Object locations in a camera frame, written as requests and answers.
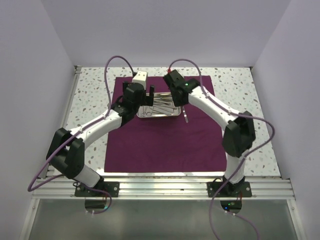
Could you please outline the stainless steel instrument tray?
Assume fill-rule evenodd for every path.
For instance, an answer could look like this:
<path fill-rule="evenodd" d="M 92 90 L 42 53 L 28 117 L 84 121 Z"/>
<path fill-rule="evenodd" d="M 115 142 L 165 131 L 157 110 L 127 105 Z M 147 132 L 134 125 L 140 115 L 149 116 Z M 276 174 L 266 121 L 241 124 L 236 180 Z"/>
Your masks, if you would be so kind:
<path fill-rule="evenodd" d="M 138 118 L 177 117 L 181 114 L 181 108 L 174 105 L 170 92 L 154 94 L 152 106 L 141 106 L 137 112 Z"/>

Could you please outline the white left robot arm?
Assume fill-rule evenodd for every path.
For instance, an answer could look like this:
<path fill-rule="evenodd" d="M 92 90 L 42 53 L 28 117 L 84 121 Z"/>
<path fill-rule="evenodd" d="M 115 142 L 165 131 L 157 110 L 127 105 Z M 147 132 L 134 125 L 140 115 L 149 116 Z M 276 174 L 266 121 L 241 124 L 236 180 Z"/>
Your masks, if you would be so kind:
<path fill-rule="evenodd" d="M 101 176 L 85 164 L 85 150 L 105 134 L 119 129 L 131 121 L 141 106 L 152 106 L 155 87 L 145 87 L 138 82 L 124 82 L 123 94 L 111 105 L 111 109 L 88 123 L 66 130 L 58 129 L 47 153 L 47 162 L 68 179 L 86 185 L 92 196 L 103 193 Z"/>

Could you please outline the silver tweezers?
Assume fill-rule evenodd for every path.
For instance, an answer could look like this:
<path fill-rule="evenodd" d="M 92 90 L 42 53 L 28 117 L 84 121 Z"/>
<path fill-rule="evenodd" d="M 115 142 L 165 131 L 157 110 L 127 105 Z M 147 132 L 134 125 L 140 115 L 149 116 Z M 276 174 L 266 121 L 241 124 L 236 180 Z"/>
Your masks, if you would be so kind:
<path fill-rule="evenodd" d="M 184 106 L 181 107 L 181 111 L 182 111 L 182 113 L 183 113 L 185 122 L 186 122 L 186 123 L 189 123 L 189 119 L 188 119 L 188 116 L 187 116 L 187 113 L 186 113 L 186 109 L 185 109 Z"/>

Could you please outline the purple surgical cloth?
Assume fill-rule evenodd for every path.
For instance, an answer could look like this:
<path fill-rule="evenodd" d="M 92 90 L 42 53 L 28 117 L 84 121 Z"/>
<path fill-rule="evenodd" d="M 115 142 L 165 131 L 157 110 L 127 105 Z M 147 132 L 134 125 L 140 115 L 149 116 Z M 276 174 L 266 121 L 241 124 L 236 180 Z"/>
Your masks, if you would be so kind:
<path fill-rule="evenodd" d="M 223 172 L 222 129 L 200 109 L 188 117 L 134 117 L 108 133 L 104 171 L 114 173 Z"/>

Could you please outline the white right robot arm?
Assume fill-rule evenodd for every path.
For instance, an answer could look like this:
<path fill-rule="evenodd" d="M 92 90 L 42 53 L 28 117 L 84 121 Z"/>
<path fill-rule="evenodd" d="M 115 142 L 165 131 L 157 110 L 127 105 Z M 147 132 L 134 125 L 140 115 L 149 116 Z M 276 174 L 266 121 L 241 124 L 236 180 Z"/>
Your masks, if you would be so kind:
<path fill-rule="evenodd" d="M 217 99 L 195 78 L 185 80 L 171 70 L 163 77 L 176 107 L 192 105 L 213 119 L 222 129 L 222 147 L 226 153 L 223 192 L 235 196 L 245 182 L 242 160 L 252 148 L 256 133 L 250 112 L 239 112 Z"/>

